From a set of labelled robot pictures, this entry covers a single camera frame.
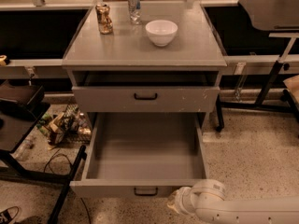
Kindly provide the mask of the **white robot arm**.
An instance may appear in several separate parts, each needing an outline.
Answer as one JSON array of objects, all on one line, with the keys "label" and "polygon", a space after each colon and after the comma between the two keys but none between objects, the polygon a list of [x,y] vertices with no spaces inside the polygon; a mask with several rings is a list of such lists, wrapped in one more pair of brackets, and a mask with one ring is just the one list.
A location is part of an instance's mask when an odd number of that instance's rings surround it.
[{"label": "white robot arm", "polygon": [[214,179],[175,190],[167,206],[208,224],[299,224],[298,196],[226,201],[225,186]]}]

